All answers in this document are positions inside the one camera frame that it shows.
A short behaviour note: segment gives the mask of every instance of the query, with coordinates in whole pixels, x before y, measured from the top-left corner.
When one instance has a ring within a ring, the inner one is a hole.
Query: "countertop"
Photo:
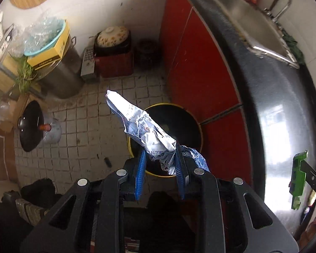
[[[291,209],[292,159],[309,150],[316,170],[316,90],[305,66],[258,57],[242,42],[214,0],[189,0],[218,42],[236,82],[251,146],[253,188],[295,236],[311,188],[299,210]]]

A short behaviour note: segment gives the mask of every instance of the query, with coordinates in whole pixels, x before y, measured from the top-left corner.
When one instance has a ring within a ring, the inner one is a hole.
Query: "pot lid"
[[[97,36],[97,44],[99,47],[112,47],[123,43],[128,36],[126,27],[108,27]]]
[[[17,121],[20,131],[20,142],[24,151],[32,151],[41,142],[43,131],[39,126],[44,124],[43,113],[37,101],[31,101]]]

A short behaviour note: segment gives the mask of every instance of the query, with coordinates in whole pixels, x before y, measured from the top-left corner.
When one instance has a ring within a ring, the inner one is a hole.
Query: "green tool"
[[[308,151],[296,154],[292,159],[292,179],[289,192],[292,194],[292,209],[297,210],[300,205],[300,197],[303,194],[306,173],[301,171],[301,162],[308,157]]]
[[[292,194],[292,209],[297,210],[301,205],[305,182],[316,192],[316,171],[305,161],[308,151],[296,154],[292,159],[292,178],[289,192]]]

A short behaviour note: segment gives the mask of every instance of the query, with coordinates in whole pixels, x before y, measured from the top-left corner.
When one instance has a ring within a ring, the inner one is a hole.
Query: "cardboard box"
[[[33,66],[35,69],[39,69],[43,66],[49,65],[54,61],[62,59],[64,48],[69,37],[69,24],[66,20],[66,27],[62,32],[61,36],[58,38],[54,47],[41,52],[38,55],[28,57],[27,62]]]
[[[31,101],[34,101],[34,100],[36,100],[39,103],[42,111],[47,112],[48,105],[46,104],[45,101],[29,93],[21,94],[17,102],[10,100],[10,103],[12,102],[12,108],[13,108],[12,118],[9,121],[0,122],[0,129],[2,129],[5,132],[11,132],[13,127],[17,127],[17,121],[22,116],[26,106]]]

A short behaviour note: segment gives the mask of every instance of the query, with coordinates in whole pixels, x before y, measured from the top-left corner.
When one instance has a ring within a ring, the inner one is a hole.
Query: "stainless steel sink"
[[[271,18],[246,0],[214,0],[230,19],[236,30],[258,55],[267,55],[299,68],[290,53],[282,32]]]

